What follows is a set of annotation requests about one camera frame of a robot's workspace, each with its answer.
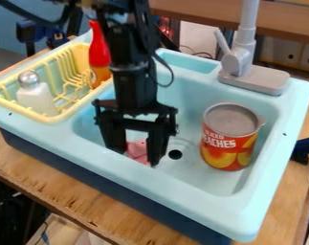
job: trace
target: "salt shaker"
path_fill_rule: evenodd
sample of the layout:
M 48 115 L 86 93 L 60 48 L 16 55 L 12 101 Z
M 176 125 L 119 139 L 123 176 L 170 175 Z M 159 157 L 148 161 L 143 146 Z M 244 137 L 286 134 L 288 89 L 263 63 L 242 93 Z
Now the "salt shaker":
M 20 89 L 16 92 L 18 104 L 31 107 L 33 111 L 47 116 L 56 116 L 58 111 L 47 83 L 40 82 L 34 71 L 25 71 L 18 77 Z

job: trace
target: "dish rack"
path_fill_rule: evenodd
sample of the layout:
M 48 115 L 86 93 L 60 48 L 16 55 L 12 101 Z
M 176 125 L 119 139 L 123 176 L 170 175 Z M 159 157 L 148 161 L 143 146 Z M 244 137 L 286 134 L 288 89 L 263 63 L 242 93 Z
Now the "dish rack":
M 78 110 L 105 86 L 92 89 L 93 73 L 88 63 L 89 44 L 72 43 L 65 48 L 46 56 L 23 71 L 33 70 L 46 82 L 54 97 L 59 112 L 57 116 L 48 116 L 33 111 L 17 103 L 16 92 L 20 88 L 17 81 L 19 73 L 14 73 L 0 81 L 0 105 L 40 123 L 58 123 Z

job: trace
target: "toy sink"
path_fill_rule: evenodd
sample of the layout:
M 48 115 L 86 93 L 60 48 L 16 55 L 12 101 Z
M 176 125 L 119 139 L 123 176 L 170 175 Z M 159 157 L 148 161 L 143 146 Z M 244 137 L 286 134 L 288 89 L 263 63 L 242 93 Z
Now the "toy sink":
M 86 34 L 72 42 L 89 40 L 90 34 Z M 0 127 L 231 239 L 254 240 L 301 129 L 309 105 L 309 82 L 290 78 L 285 92 L 271 97 L 217 81 L 219 62 L 164 49 L 158 54 L 175 75 L 170 87 L 159 87 L 158 101 L 179 109 L 179 134 L 170 138 L 167 150 L 180 150 L 182 157 L 178 160 L 167 154 L 152 168 L 105 148 L 94 125 L 91 101 L 114 98 L 112 84 L 99 90 L 73 115 L 52 124 L 31 120 L 0 105 Z M 158 64 L 157 70 L 160 83 L 169 82 L 166 68 Z M 209 167 L 199 154 L 203 113 L 221 101 L 248 106 L 267 122 L 259 132 L 250 165 L 237 172 Z M 150 116 L 142 118 L 151 120 Z M 128 131 L 127 137 L 136 141 L 146 134 Z

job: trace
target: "faucet handle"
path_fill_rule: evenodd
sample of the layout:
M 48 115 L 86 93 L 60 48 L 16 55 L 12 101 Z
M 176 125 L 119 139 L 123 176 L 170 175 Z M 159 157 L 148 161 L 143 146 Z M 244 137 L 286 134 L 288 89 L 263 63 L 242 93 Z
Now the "faucet handle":
M 214 32 L 216 41 L 220 48 L 222 49 L 222 52 L 224 55 L 228 54 L 231 52 L 231 49 L 228 46 L 228 43 L 226 41 L 225 36 L 221 33 L 220 29 L 216 29 Z
M 237 77 L 244 75 L 247 72 L 246 65 L 251 60 L 251 53 L 241 47 L 233 47 L 231 50 L 227 44 L 226 38 L 219 29 L 215 30 L 214 35 L 224 53 L 221 59 L 223 69 L 229 74 Z

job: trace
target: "faucet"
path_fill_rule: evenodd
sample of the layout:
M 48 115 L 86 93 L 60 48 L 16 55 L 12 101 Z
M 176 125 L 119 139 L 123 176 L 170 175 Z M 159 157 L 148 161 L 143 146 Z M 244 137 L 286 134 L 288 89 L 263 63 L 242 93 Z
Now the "faucet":
M 243 0 L 241 21 L 231 49 L 220 30 L 215 31 L 217 43 L 224 53 L 218 80 L 229 85 L 279 96 L 287 87 L 289 74 L 253 65 L 258 7 L 259 0 Z

